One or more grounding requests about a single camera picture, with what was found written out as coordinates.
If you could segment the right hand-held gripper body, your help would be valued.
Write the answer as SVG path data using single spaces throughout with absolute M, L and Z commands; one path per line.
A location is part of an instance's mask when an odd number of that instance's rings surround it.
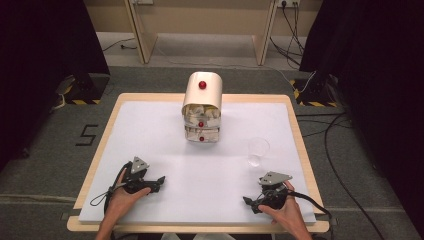
M 261 195 L 257 199 L 258 205 L 266 205 L 272 209 L 281 209 L 288 195 L 288 187 L 285 181 L 292 177 L 287 174 L 269 171 L 259 179 L 262 187 Z

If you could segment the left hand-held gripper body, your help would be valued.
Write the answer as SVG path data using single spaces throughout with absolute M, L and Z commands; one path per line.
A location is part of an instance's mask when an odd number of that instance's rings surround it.
M 144 179 L 148 168 L 148 163 L 135 156 L 132 161 L 129 161 L 123 166 L 122 172 L 124 176 L 117 187 L 123 187 L 127 193 L 136 193 L 143 188 L 153 187 L 146 184 L 146 181 L 149 180 Z

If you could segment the person's right hand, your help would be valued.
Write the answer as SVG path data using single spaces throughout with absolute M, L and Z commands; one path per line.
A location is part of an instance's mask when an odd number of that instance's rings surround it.
M 306 228 L 300 207 L 293 196 L 288 196 L 284 206 L 279 210 L 266 205 L 259 205 L 259 209 L 272 217 L 273 224 L 280 224 L 286 231 L 288 228 Z

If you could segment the person's left hand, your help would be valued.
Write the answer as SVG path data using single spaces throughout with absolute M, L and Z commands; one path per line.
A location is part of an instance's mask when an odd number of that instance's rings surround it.
M 133 205 L 151 192 L 149 187 L 136 193 L 127 193 L 123 187 L 117 188 L 109 201 L 104 218 L 119 220 L 127 214 Z

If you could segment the clear glass cup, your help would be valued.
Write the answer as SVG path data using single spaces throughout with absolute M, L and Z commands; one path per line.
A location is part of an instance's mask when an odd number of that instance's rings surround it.
M 260 137 L 250 139 L 248 141 L 248 163 L 253 167 L 258 167 L 269 149 L 270 144 L 266 139 Z

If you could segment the white table mat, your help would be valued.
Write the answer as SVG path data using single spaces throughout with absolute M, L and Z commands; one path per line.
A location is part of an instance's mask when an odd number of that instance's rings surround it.
M 165 176 L 158 193 L 140 199 L 126 223 L 256 224 L 268 217 L 254 214 L 243 196 L 260 194 L 260 177 L 273 171 L 290 175 L 301 193 L 308 191 L 284 103 L 226 103 L 216 143 L 185 138 L 179 102 L 128 101 L 117 115 L 79 219 L 103 217 L 99 196 L 121 167 L 135 156 L 149 164 L 148 180 Z M 248 141 L 270 144 L 258 167 L 248 163 Z

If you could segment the wooden table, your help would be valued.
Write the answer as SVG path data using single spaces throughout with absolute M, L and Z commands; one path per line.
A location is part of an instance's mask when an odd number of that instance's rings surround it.
M 83 223 L 80 221 L 79 216 L 82 207 L 87 199 L 88 192 L 94 179 L 94 175 L 98 168 L 100 159 L 104 152 L 107 140 L 111 134 L 111 130 L 117 118 L 121 106 L 128 101 L 144 101 L 144 102 L 179 102 L 182 105 L 183 97 L 180 94 L 153 94 L 153 93 L 125 93 L 118 97 L 116 104 L 112 110 L 109 121 L 104 130 L 103 136 L 99 142 L 96 153 L 93 157 L 91 166 L 87 172 L 81 191 L 74 205 L 74 214 L 70 216 L 67 227 L 75 232 L 95 232 L 99 227 L 98 222 Z M 304 142 L 300 133 L 299 125 L 294 114 L 291 100 L 286 95 L 258 95 L 258 94 L 226 94 L 223 97 L 223 106 L 226 103 L 284 103 L 288 107 L 289 121 L 293 131 L 296 148 L 300 157 L 301 166 L 304 172 L 305 181 L 308 191 L 302 193 L 302 198 L 299 201 L 301 211 L 304 219 L 307 222 L 308 228 L 312 232 L 325 232 L 329 228 L 326 221 L 316 219 L 318 209 L 312 206 L 313 201 L 321 199 L 320 192 L 315 180 L 315 176 L 306 152 Z M 268 217 L 266 223 L 256 224 L 193 224 L 193 223 L 171 223 L 171 224 L 158 224 L 158 223 L 126 223 L 124 220 L 117 225 L 116 229 L 119 232 L 177 232 L 177 233 L 278 233 L 280 227 L 274 226 L 270 223 L 271 219 Z

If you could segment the white drawer box red knobs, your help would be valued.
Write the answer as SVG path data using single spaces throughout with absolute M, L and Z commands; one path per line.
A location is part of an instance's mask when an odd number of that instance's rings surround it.
M 216 143 L 220 138 L 222 79 L 214 72 L 194 72 L 188 80 L 181 109 L 185 138 Z

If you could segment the stand base with striped tape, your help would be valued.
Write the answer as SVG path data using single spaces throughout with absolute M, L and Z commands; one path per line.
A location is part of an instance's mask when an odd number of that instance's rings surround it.
M 65 104 L 99 104 L 109 79 L 108 74 L 89 73 L 83 79 L 70 75 L 60 82 L 56 93 Z
M 336 107 L 337 100 L 331 86 L 332 76 L 319 76 L 312 72 L 307 78 L 293 79 L 289 83 L 293 88 L 295 101 L 301 106 Z

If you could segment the black curtain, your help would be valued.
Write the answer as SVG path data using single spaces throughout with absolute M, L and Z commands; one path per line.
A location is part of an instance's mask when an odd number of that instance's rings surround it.
M 424 238 L 424 0 L 322 0 L 301 68 L 338 78 L 372 160 Z
M 0 171 L 68 76 L 109 72 L 84 0 L 0 0 Z

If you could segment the wooden desk frame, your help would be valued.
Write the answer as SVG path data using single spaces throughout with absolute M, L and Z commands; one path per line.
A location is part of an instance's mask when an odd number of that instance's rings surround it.
M 139 47 L 147 64 L 160 34 L 247 35 L 256 62 L 265 62 L 277 0 L 154 0 L 135 5 L 124 0 Z

